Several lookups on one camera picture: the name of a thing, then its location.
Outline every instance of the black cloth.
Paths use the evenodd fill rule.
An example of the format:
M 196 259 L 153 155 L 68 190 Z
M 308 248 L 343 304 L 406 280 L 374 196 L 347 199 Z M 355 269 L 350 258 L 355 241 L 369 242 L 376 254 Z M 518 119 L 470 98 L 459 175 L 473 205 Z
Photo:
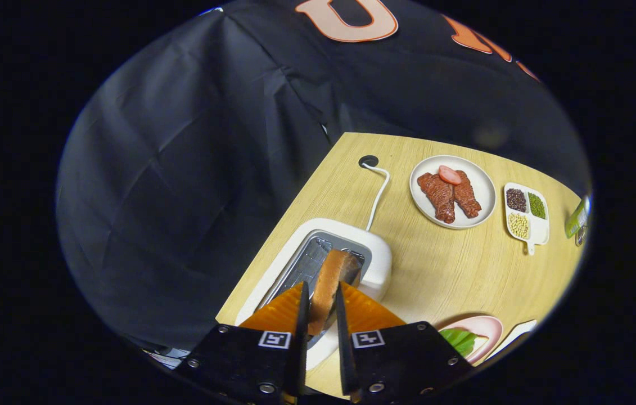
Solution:
M 385 0 L 397 33 L 340 43 L 298 3 L 195 16 L 126 62 L 78 117 L 58 232 L 76 284 L 115 331 L 192 349 L 344 132 L 468 146 L 590 190 L 548 90 L 515 62 L 456 44 L 436 11 Z M 337 3 L 361 25 L 361 8 Z

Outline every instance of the wooden table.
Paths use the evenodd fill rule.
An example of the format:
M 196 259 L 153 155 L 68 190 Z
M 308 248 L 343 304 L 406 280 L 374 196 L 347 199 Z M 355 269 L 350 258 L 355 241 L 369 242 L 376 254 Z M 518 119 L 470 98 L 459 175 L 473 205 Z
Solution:
M 378 156 L 377 166 L 391 174 L 370 230 L 393 252 L 393 278 L 382 305 L 405 322 L 429 321 L 436 327 L 470 313 L 487 313 L 503 322 L 501 339 L 518 323 L 548 315 L 583 252 L 563 231 L 580 202 L 578 195 L 542 172 L 482 151 L 415 138 L 345 133 L 272 231 L 218 313 L 218 322 L 234 325 L 254 285 L 300 224 L 322 217 L 365 228 L 384 180 L 358 166 L 358 159 L 369 154 Z M 497 200 L 487 221 L 452 230 L 432 223 L 418 210 L 408 180 L 416 164 L 435 155 L 470 160 L 492 178 Z M 508 234 L 502 194 L 507 182 L 538 190 L 547 201 L 550 239 L 535 247 L 534 256 L 526 254 L 523 241 Z M 308 371 L 306 384 L 347 398 L 341 395 L 337 351 Z

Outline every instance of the pink plate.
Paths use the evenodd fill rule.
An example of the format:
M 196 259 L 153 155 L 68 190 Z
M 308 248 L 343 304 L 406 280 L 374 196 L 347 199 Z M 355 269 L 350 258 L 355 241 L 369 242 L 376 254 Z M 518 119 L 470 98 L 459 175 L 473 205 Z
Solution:
M 470 318 L 465 318 L 444 326 L 440 328 L 440 330 L 452 328 L 465 329 L 488 338 L 487 343 L 483 344 L 482 348 L 465 358 L 470 364 L 475 364 L 475 362 L 482 359 L 483 356 L 495 348 L 496 344 L 498 344 L 498 340 L 500 340 L 500 336 L 503 335 L 503 323 L 500 322 L 498 318 L 495 318 L 495 316 L 490 315 L 471 316 Z

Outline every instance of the power cord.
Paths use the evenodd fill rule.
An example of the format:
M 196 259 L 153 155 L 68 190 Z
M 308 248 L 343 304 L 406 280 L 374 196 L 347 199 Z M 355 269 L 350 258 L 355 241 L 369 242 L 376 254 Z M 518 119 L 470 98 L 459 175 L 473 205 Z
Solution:
M 379 192 L 377 192 L 377 196 L 375 197 L 375 202 L 372 203 L 372 211 L 370 212 L 370 219 L 367 222 L 367 228 L 365 231 L 370 232 L 370 227 L 372 226 L 372 220 L 375 218 L 375 210 L 377 209 L 377 203 L 380 201 L 380 196 L 382 195 L 382 190 L 385 190 L 385 186 L 387 186 L 387 182 L 390 182 L 390 173 L 385 169 L 380 169 L 380 167 L 369 166 L 367 163 L 361 164 L 365 169 L 370 169 L 374 172 L 385 173 L 385 181 L 382 183 L 382 187 L 380 187 Z

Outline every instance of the green packet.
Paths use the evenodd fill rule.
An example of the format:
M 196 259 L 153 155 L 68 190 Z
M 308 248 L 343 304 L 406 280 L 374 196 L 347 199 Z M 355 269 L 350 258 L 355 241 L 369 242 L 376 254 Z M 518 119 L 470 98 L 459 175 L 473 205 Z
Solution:
M 570 238 L 575 235 L 575 232 L 588 222 L 588 215 L 590 215 L 590 197 L 586 195 L 575 212 L 565 221 L 565 236 Z

